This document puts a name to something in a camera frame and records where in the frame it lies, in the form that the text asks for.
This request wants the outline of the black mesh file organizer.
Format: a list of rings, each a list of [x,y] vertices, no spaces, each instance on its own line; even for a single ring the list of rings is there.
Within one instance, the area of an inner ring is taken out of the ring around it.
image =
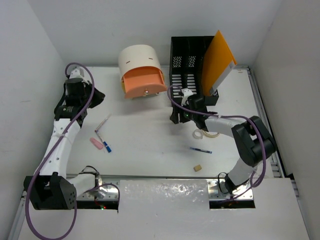
[[[201,77],[204,55],[213,36],[172,36],[170,45],[170,84],[180,84],[203,96]]]

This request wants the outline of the orange notebook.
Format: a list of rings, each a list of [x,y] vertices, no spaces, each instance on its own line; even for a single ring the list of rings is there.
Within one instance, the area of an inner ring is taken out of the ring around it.
[[[218,30],[204,54],[201,75],[203,94],[212,96],[236,65],[228,43]]]

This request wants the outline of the pink top drawer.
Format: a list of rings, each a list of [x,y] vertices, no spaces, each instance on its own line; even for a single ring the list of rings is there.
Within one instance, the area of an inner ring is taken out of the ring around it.
[[[167,91],[162,71],[152,66],[129,70],[123,75],[121,84],[125,99],[156,95]]]

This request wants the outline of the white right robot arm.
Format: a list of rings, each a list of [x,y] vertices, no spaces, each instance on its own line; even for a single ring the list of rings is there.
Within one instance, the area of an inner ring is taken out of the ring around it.
[[[249,183],[258,187],[266,175],[267,159],[278,147],[263,121],[258,116],[219,115],[208,111],[202,98],[195,95],[184,96],[175,101],[168,96],[179,120],[174,123],[194,122],[201,132],[217,133],[233,138],[239,159],[224,177],[220,191],[232,194],[238,187]]]

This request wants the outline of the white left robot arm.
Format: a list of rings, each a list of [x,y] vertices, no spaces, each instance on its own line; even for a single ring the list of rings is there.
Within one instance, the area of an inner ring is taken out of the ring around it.
[[[23,186],[30,193],[36,210],[71,210],[77,197],[96,186],[96,174],[82,172],[67,179],[67,165],[72,145],[87,112],[104,100],[104,94],[81,77],[65,81],[63,95],[54,109],[53,132],[39,174],[26,176]]]

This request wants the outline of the cream round drawer cabinet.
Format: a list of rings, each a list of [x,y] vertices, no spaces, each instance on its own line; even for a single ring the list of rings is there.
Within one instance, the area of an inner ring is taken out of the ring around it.
[[[161,65],[158,60],[156,51],[154,50],[154,48],[146,44],[132,45],[123,49],[118,56],[118,67],[121,87],[122,77],[129,70],[140,67],[156,67],[161,70]]]

